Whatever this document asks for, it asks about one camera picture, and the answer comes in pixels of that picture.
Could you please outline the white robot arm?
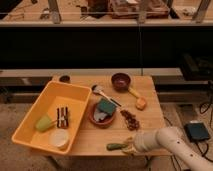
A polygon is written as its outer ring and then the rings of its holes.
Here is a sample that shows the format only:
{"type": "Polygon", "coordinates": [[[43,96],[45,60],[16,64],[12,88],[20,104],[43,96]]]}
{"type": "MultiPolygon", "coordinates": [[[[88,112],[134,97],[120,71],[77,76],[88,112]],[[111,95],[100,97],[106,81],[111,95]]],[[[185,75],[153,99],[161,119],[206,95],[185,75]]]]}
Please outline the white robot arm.
{"type": "Polygon", "coordinates": [[[126,154],[142,154],[164,148],[181,159],[192,171],[213,171],[213,163],[194,152],[182,139],[178,127],[170,126],[152,131],[138,131],[126,140],[126,154]]]}

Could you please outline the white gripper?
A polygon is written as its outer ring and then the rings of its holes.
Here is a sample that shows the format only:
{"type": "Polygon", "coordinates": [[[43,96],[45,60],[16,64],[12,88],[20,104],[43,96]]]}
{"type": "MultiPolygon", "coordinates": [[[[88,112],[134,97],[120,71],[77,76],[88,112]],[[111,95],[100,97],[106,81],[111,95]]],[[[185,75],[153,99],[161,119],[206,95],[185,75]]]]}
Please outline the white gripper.
{"type": "MultiPolygon", "coordinates": [[[[156,134],[156,131],[138,132],[134,137],[128,137],[124,143],[133,143],[134,148],[140,153],[149,152],[160,147],[156,139],[156,134]]],[[[127,155],[136,155],[136,151],[134,149],[125,148],[122,149],[122,152],[127,155]]]]}

